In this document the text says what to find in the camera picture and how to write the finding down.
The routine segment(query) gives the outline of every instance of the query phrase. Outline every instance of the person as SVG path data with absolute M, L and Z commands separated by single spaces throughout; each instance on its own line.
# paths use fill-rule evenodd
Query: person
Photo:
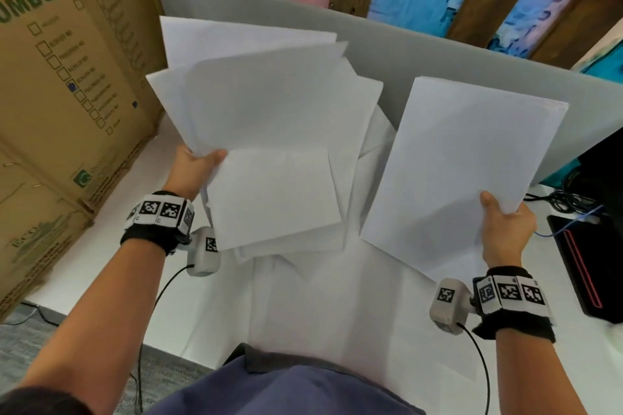
M 195 199 L 226 155 L 217 150 L 196 158 L 180 146 L 163 191 Z M 536 229 L 533 213 L 521 204 L 516 213 L 505 215 L 487 192 L 482 193 L 481 202 L 486 210 L 485 262 L 491 269 L 519 269 L 521 252 Z M 165 250 L 152 241 L 131 238 L 123 242 L 19 386 L 0 399 L 0 414 L 113 413 L 150 321 L 165 259 Z M 548 338 L 512 328 L 498 329 L 494 338 L 502 415 L 586 415 Z M 395 415 L 423 411 L 347 368 L 242 347 L 223 367 L 155 404 L 148 413 Z

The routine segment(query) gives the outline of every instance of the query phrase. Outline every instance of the blue cable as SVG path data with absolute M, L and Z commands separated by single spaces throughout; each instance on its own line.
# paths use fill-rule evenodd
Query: blue cable
M 581 214 L 578 218 L 576 218 L 575 220 L 567 223 L 565 226 L 563 226 L 560 230 L 558 230 L 555 233 L 552 233 L 552 234 L 540 234 L 539 232 L 535 231 L 534 234 L 537 235 L 537 236 L 541 236 L 541 238 L 552 238 L 553 236 L 556 236 L 557 234 L 562 233 L 563 231 L 565 231 L 567 228 L 569 228 L 575 222 L 580 221 L 582 218 L 588 217 L 588 215 L 592 215 L 593 213 L 595 213 L 596 211 L 599 211 L 602 208 L 603 208 L 603 205 L 600 205 L 598 207 L 595 207 L 593 210 L 590 210 L 590 211 L 588 211 L 586 213 Z

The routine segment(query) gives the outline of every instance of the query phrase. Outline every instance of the carpet floor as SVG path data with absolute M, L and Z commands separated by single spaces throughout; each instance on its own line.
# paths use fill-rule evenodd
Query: carpet floor
M 0 325 L 0 394 L 11 390 L 19 382 L 28 365 L 56 329 L 53 325 L 46 324 L 37 314 L 21 325 L 7 325 L 23 321 L 31 312 L 31 308 L 20 305 L 4 324 Z M 204 366 L 145 346 L 141 360 L 144 409 L 147 410 L 160 399 L 210 372 L 212 370 Z M 136 384 L 128 377 L 128 383 L 115 413 L 134 415 L 135 395 Z

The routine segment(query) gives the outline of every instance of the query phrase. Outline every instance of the green logo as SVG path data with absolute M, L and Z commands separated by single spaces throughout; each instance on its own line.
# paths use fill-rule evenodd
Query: green logo
M 76 174 L 76 177 L 74 177 L 74 182 L 78 184 L 79 187 L 82 187 L 84 189 L 92 178 L 92 175 L 82 169 L 82 171 L 80 171 L 78 174 Z

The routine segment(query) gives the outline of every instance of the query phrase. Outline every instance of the person's left hand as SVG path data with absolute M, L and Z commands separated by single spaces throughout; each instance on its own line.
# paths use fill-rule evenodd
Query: person's left hand
M 226 156 L 227 151 L 215 150 L 208 156 L 197 158 L 186 145 L 178 146 L 169 178 L 162 190 L 194 200 L 212 175 L 214 168 L 221 164 Z

